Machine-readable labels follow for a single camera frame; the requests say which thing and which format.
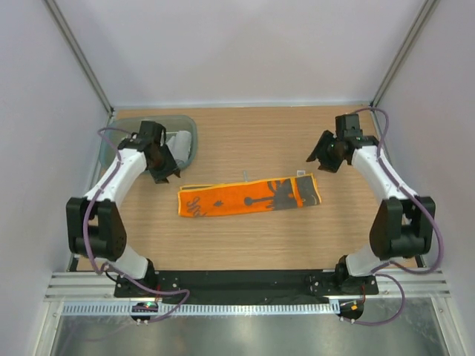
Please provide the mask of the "grey orange towel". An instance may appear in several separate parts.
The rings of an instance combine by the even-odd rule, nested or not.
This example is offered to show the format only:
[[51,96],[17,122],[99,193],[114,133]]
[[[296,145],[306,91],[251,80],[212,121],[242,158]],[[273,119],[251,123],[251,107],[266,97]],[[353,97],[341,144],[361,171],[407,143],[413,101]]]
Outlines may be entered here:
[[313,174],[216,185],[184,185],[177,193],[180,217],[225,217],[321,204]]

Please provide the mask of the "grey panda towel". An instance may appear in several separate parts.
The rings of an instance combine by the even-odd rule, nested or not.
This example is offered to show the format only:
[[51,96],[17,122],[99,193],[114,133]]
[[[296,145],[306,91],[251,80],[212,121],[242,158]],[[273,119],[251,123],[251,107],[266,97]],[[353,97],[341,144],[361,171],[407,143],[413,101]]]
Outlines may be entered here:
[[189,159],[192,135],[189,131],[178,131],[166,144],[179,168]]

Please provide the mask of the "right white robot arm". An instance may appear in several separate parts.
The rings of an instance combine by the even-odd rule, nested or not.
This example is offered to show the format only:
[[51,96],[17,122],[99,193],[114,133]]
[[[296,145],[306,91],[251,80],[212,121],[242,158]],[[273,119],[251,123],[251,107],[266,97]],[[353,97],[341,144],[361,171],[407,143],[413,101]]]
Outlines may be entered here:
[[308,156],[322,171],[335,173],[343,162],[365,178],[379,201],[370,228],[369,243],[344,255],[333,272],[313,279],[313,289],[336,294],[356,294],[372,284],[377,271],[387,266],[403,269],[403,260],[429,252],[435,226],[436,203],[410,188],[389,163],[383,139],[364,134],[357,111],[335,118],[335,131],[324,131]]

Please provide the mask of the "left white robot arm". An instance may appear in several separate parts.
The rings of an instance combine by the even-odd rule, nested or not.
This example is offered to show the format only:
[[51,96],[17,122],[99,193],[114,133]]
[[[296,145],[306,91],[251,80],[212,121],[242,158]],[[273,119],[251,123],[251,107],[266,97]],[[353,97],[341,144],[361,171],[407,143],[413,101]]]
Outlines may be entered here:
[[154,265],[128,244],[119,208],[142,173],[162,184],[178,177],[180,169],[166,144],[166,128],[158,122],[141,122],[113,149],[114,160],[99,182],[66,204],[69,249],[88,258],[96,274],[114,271],[138,295],[160,295]]

